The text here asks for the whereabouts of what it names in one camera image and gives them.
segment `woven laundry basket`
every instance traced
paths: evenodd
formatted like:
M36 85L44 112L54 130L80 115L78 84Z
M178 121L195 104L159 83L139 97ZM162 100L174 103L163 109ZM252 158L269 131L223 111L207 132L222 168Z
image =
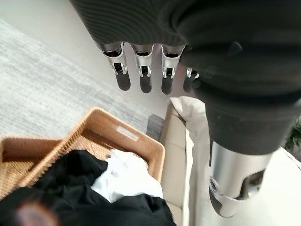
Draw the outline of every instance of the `woven laundry basket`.
M34 142L31 145L26 142L23 145L17 143L18 148L15 148L13 138L5 138L1 141L0 169L2 166L3 169L0 171L0 178L2 178L1 182L5 181L10 186L4 186L0 198L16 187L33 185L60 156L73 149L86 149L100 160L107 159L113 148L133 152L147 162L148 173L157 181L161 181L165 157L163 145L100 108L91 109L67 138L61 142L52 140L52 144L50 151L45 148L39 153ZM33 153L38 153L37 156L44 156L44 158L36 158L30 151L33 148L35 148ZM20 159L19 155L22 155L25 161ZM5 164L9 165L10 169L14 169L13 174L6 171Z
M39 137L4 137L0 141L0 199L10 193L60 141Z

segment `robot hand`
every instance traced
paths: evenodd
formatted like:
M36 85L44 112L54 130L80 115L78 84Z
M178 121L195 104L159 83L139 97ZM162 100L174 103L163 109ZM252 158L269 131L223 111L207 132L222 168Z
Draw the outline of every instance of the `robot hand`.
M71 0L130 88L123 42L133 48L141 90L151 90L151 55L162 44L162 91L178 62L185 91L206 104L214 141L210 198L233 216L257 193L271 154L301 112L301 2L295 0Z

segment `gray carpet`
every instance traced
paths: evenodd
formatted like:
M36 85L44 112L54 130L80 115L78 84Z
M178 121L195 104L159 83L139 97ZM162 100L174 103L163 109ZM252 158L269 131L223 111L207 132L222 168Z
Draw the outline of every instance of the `gray carpet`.
M163 119L0 20L0 136L64 137L93 106L160 136Z

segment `white floor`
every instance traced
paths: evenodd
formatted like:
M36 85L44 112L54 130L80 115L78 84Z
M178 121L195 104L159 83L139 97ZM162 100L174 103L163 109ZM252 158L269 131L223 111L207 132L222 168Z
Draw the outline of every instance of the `white floor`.
M68 0L0 0L0 18L26 35L42 42L53 52L65 57L94 76L118 89L116 78L106 58L96 47ZM179 65L170 95L161 92L161 51L153 54L152 91L140 90L139 75L133 51L125 46L131 89L124 95L164 118L170 97L193 96L183 91L186 68Z

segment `black clothing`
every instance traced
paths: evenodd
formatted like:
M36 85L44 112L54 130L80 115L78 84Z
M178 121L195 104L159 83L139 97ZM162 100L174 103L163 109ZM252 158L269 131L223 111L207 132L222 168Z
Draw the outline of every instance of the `black clothing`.
M107 169L87 151L74 150L57 160L33 188L19 188L0 201L0 225L16 226L16 209L40 203L62 226L174 226L166 202L146 194L109 203L90 186Z

